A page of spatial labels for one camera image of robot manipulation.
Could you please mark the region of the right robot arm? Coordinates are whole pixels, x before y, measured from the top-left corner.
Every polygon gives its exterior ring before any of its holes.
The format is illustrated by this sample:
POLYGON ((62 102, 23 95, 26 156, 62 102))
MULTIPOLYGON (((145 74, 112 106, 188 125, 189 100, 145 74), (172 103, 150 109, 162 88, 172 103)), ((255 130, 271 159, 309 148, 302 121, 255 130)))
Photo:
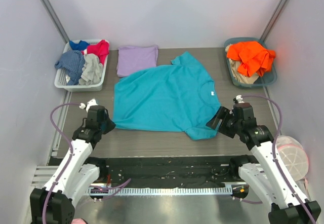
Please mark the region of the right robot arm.
POLYGON ((270 223, 316 223, 321 207, 300 190, 284 165, 269 129, 258 125, 252 106, 237 102, 233 109, 220 107, 207 126, 233 138, 238 136, 251 156, 234 157, 229 176, 243 180, 269 209, 270 223))

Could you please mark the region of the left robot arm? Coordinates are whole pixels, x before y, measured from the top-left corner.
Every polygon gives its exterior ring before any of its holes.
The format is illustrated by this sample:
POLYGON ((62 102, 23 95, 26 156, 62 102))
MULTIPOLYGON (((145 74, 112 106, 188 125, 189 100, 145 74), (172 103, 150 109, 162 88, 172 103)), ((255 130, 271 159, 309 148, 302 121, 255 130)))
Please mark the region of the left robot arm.
POLYGON ((75 208, 90 185, 107 179, 104 161, 90 155, 102 135, 115 128, 115 123, 96 99, 79 107, 87 112, 87 117, 72 138, 67 139, 68 152, 47 183, 30 194, 32 223, 72 223, 75 208))

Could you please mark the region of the orange t shirt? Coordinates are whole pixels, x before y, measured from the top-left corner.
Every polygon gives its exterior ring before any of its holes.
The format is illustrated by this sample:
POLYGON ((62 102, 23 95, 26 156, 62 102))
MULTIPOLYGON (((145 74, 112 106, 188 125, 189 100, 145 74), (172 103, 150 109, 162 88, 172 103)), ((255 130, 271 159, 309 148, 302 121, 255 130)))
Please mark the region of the orange t shirt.
POLYGON ((238 42, 226 47, 226 57, 235 66, 234 71, 245 77, 263 77, 271 72, 276 57, 274 50, 268 50, 257 41, 238 42))

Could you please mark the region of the teal t shirt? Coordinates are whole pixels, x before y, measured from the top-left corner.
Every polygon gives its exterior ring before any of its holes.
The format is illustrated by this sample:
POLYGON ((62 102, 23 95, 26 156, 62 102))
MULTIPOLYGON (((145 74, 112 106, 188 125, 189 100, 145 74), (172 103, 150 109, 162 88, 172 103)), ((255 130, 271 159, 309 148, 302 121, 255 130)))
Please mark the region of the teal t shirt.
POLYGON ((189 52, 170 65, 133 73, 114 86, 113 121, 117 128, 185 132, 192 140, 210 139, 206 126, 220 108, 215 81, 189 52))

